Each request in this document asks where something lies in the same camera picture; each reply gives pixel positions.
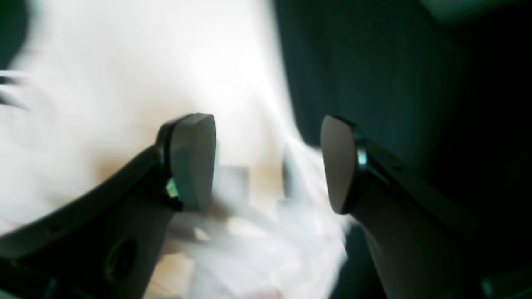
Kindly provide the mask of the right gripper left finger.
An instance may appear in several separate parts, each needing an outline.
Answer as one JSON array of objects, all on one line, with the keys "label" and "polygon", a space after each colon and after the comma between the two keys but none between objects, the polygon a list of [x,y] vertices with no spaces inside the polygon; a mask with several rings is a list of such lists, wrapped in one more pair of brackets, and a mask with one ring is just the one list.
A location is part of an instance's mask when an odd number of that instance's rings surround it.
[{"label": "right gripper left finger", "polygon": [[143,298],[174,215],[210,204],[215,148],[213,115],[171,120],[108,180],[2,236],[2,299]]}]

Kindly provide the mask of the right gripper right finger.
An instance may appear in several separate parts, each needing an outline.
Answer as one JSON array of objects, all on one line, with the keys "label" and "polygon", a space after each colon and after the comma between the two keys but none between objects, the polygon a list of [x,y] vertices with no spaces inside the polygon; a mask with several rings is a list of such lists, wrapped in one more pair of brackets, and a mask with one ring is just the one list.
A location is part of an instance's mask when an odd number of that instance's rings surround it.
[{"label": "right gripper right finger", "polygon": [[530,299],[530,224],[480,218],[344,118],[320,142],[331,208],[363,228],[388,298]]}]

